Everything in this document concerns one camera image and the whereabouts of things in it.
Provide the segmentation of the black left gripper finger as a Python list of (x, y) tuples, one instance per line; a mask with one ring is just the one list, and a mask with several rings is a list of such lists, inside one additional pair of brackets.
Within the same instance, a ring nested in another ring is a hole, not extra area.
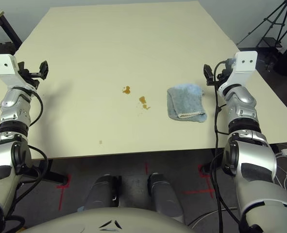
[(48, 62), (43, 61), (39, 67), (39, 77), (45, 80), (47, 77), (47, 74), (48, 74)]

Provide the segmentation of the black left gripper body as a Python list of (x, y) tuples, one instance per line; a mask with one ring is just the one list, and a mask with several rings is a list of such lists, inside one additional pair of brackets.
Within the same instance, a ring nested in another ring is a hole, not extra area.
[(40, 78), (40, 72), (30, 73), (28, 69), (24, 68), (24, 62), (19, 62), (18, 68), (18, 73), (23, 78), (23, 80), (37, 89), (39, 86), (39, 80), (37, 80), (37, 78)]

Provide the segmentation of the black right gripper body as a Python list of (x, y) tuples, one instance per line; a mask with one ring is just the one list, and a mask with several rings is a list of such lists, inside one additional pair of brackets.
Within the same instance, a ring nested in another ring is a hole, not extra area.
[(229, 64), (225, 64), (225, 69), (223, 69), (222, 72), (216, 76), (215, 84), (225, 83), (228, 80), (231, 73), (232, 73), (232, 66)]

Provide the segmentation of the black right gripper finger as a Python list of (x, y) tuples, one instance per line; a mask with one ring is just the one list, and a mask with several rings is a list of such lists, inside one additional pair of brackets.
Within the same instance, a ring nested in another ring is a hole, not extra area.
[(206, 84), (207, 85), (214, 85), (214, 75), (213, 75), (212, 69), (209, 65), (204, 64), (203, 74), (206, 78)]

